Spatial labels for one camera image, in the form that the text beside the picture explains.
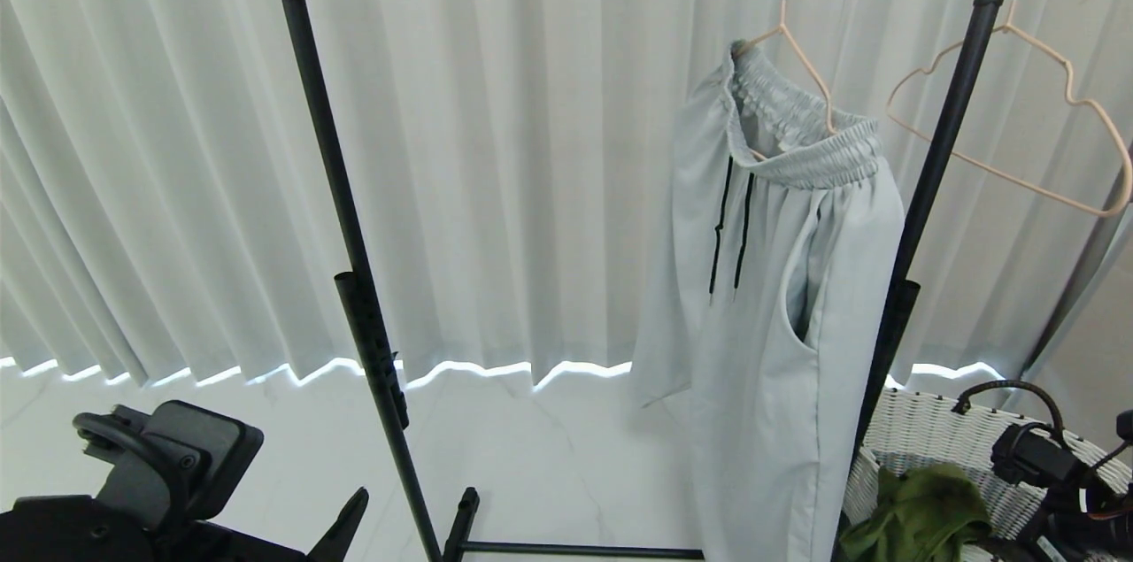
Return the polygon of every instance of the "black mechanical device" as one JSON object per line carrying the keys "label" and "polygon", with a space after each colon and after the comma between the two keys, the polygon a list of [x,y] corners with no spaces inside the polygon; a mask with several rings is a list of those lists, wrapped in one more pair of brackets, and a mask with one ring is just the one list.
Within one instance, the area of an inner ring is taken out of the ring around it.
{"label": "black mechanical device", "polygon": [[[1133,444],[1133,410],[1117,417],[1122,445],[1087,465],[1066,445],[1060,422],[1013,425],[991,448],[991,469],[1007,483],[1047,489],[1042,505],[1019,536],[1032,560],[1080,562],[1091,552],[1133,556],[1133,482],[1115,494],[1098,469]],[[1043,429],[1047,436],[1034,433]]]}
{"label": "black mechanical device", "polygon": [[74,420],[84,453],[113,465],[97,496],[22,497],[0,513],[5,562],[342,562],[369,495],[359,488],[303,553],[207,520],[264,442],[259,429],[181,401]]}

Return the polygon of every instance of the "woven basket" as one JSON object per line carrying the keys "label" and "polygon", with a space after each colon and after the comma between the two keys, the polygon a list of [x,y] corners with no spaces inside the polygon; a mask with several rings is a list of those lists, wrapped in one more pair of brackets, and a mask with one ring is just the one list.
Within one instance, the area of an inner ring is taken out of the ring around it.
{"label": "woven basket", "polygon": [[[1030,521],[1046,494],[1046,489],[1026,484],[1008,485],[991,472],[991,445],[1008,425],[1030,423],[1032,419],[987,407],[971,406],[965,414],[953,411],[955,399],[886,390],[878,401],[866,442],[854,460],[846,482],[843,510],[851,523],[864,521],[877,506],[877,472],[880,467],[894,474],[952,462],[968,474],[980,488],[988,513],[991,514],[994,535],[1014,538]],[[1071,450],[1083,462],[1092,465],[1106,451],[1071,432],[1064,432]],[[1124,494],[1130,480],[1130,468],[1117,459],[1098,470],[1110,488]],[[974,546],[964,550],[964,562],[989,562],[991,554]],[[1117,560],[1108,554],[1096,554],[1097,562]]]}

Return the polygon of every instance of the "green cloth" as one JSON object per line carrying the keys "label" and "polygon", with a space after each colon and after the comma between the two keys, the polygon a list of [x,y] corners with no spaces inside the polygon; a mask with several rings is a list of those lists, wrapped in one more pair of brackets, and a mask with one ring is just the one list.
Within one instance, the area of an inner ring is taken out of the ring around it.
{"label": "green cloth", "polygon": [[979,488],[955,465],[877,472],[877,509],[838,538],[854,562],[960,562],[964,544],[991,535]]}

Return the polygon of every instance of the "drawstring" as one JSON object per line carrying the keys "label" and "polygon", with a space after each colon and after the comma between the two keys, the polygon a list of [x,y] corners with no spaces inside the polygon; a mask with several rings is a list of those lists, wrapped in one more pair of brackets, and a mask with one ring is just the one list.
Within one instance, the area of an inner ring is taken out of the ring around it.
{"label": "drawstring", "polygon": [[727,159],[727,174],[724,176],[724,196],[719,201],[719,223],[716,224],[716,252],[712,255],[712,276],[708,279],[708,303],[716,290],[716,264],[719,263],[719,240],[724,230],[724,211],[727,208],[727,189],[732,185],[732,157]]}
{"label": "drawstring", "polygon": [[743,253],[748,250],[748,222],[751,220],[751,188],[756,186],[756,173],[748,173],[748,195],[743,198],[743,237],[740,240],[740,256],[735,258],[735,282],[732,284],[732,297],[740,289],[740,269],[743,267]]}

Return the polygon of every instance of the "clothes hanger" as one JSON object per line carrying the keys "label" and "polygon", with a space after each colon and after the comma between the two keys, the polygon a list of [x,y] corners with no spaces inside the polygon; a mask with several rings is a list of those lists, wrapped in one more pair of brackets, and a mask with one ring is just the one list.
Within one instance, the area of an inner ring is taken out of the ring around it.
{"label": "clothes hanger", "polygon": [[[1020,29],[1019,26],[1015,26],[1014,23],[1015,1],[1016,0],[1011,0],[1011,6],[1008,6],[1007,8],[1007,20],[1004,22],[1003,25],[996,26],[996,28],[993,29],[991,33],[994,34],[997,33],[997,31],[1000,31],[1000,33],[1004,34],[1014,34],[1014,36],[1022,39],[1022,41],[1026,42],[1026,44],[1042,51],[1043,54],[1047,54],[1047,57],[1051,58],[1055,62],[1059,62],[1059,65],[1062,65],[1063,69],[1066,70],[1066,90],[1064,91],[1063,94],[1064,97],[1066,99],[1066,103],[1068,103],[1071,107],[1089,107],[1091,110],[1093,110],[1093,112],[1098,116],[1098,119],[1101,119],[1101,124],[1105,124],[1106,131],[1108,131],[1109,137],[1113,138],[1113,145],[1114,147],[1116,147],[1122,162],[1122,190],[1118,194],[1117,199],[1114,201],[1114,203],[1110,204],[1109,207],[1099,211],[1098,208],[1094,208],[1092,206],[1087,206],[1087,204],[1082,204],[1080,202],[1068,198],[1068,196],[1058,195],[1056,194],[1056,191],[1049,191],[1045,188],[1036,186],[1036,184],[1031,184],[1029,181],[1024,181],[1023,179],[1019,179],[1015,176],[1005,173],[1004,171],[998,170],[998,168],[991,168],[982,162],[978,162],[978,160],[969,157],[968,155],[964,155],[962,153],[956,153],[954,151],[952,155],[955,155],[955,157],[960,157],[961,160],[965,160],[965,162],[972,164],[973,167],[980,168],[981,170],[988,171],[991,174],[998,176],[998,178],[1000,179],[1005,179],[1028,190],[1036,191],[1038,195],[1047,196],[1047,198],[1054,199],[1055,202],[1060,202],[1067,204],[1067,206],[1071,206],[1073,208],[1077,208],[1083,212],[1089,212],[1091,215],[1094,216],[1111,218],[1113,215],[1118,214],[1118,212],[1125,210],[1126,204],[1130,203],[1130,195],[1133,195],[1133,162],[1130,161],[1130,154],[1125,147],[1125,139],[1122,139],[1119,131],[1117,131],[1117,127],[1114,126],[1113,119],[1109,119],[1109,114],[1106,113],[1106,110],[1101,108],[1100,103],[1097,103],[1092,99],[1074,99],[1073,95],[1074,66],[1071,65],[1071,61],[1064,58],[1063,54],[1059,54],[1058,51],[1051,49],[1051,46],[1043,44],[1043,42],[1040,41],[1040,39],[1036,39],[1034,36],[1032,36],[1032,34],[1028,34],[1026,31]],[[936,54],[936,58],[932,59],[932,66],[928,67],[927,70],[917,69],[913,73],[903,77],[901,82],[897,83],[897,87],[894,87],[893,93],[889,94],[889,101],[885,104],[885,111],[886,114],[889,117],[889,119],[893,119],[893,121],[898,124],[900,127],[902,127],[908,131],[911,131],[911,134],[915,135],[919,138],[922,138],[925,142],[932,142],[931,137],[922,134],[922,131],[914,129],[914,127],[911,127],[910,124],[904,122],[902,119],[897,118],[894,114],[893,100],[896,97],[897,92],[901,91],[901,87],[904,86],[905,83],[908,83],[911,78],[913,78],[914,75],[917,74],[931,75],[932,70],[936,70],[936,67],[940,66],[940,59],[943,59],[947,53],[952,53],[952,51],[960,49],[960,46],[962,46],[963,44],[964,44],[963,42],[956,42],[956,44],[947,46],[947,49]]]}
{"label": "clothes hanger", "polygon": [[[830,91],[828,90],[828,87],[826,87],[826,83],[823,82],[823,78],[820,77],[820,75],[818,75],[818,71],[815,70],[815,66],[810,63],[810,59],[807,59],[807,54],[803,53],[802,46],[799,46],[799,43],[795,41],[793,34],[791,34],[791,29],[789,29],[786,26],[786,0],[780,0],[778,25],[776,25],[774,29],[768,31],[766,34],[761,34],[761,36],[746,42],[743,46],[740,46],[740,49],[735,51],[734,53],[735,57],[736,58],[741,57],[741,54],[744,54],[749,50],[751,50],[752,46],[756,46],[760,42],[764,42],[765,39],[776,36],[777,34],[781,34],[783,37],[786,39],[787,45],[791,48],[791,51],[794,51],[795,57],[799,58],[799,61],[802,62],[802,66],[806,67],[807,73],[810,74],[810,78],[815,80],[815,83],[817,83],[818,91],[821,91],[823,99],[825,99],[826,101],[826,131],[828,131],[828,134],[830,135],[836,134],[837,129],[834,128],[834,109],[830,103]],[[753,150],[751,151],[751,154],[756,155],[758,160],[767,159],[765,157],[765,155],[757,153],[757,151]]]}

